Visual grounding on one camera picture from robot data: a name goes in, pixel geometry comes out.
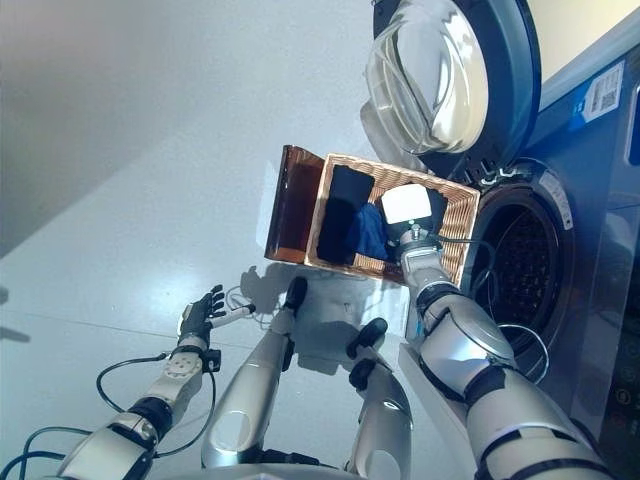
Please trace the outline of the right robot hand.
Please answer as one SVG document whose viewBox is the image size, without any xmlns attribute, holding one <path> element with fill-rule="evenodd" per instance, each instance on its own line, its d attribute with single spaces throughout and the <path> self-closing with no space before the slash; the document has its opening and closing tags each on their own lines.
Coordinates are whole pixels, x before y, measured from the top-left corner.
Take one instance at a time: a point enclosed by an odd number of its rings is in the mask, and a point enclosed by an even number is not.
<svg viewBox="0 0 640 480">
<path fill-rule="evenodd" d="M 436 232 L 441 219 L 438 193 L 420 184 L 387 190 L 380 198 L 387 244 L 398 246 L 406 232 Z"/>
</svg>

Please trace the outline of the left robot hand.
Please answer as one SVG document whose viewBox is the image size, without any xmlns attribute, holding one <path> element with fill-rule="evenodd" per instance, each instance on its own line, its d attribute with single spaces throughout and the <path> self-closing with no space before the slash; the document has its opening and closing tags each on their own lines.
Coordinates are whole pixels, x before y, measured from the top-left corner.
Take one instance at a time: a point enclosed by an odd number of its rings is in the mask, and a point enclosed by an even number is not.
<svg viewBox="0 0 640 480">
<path fill-rule="evenodd" d="M 177 328 L 178 346 L 186 346 L 187 341 L 201 343 L 204 350 L 210 345 L 211 331 L 229 325 L 240 318 L 252 315 L 256 307 L 252 303 L 225 310 L 225 293 L 222 285 L 216 285 L 197 301 L 189 303 Z"/>
</svg>

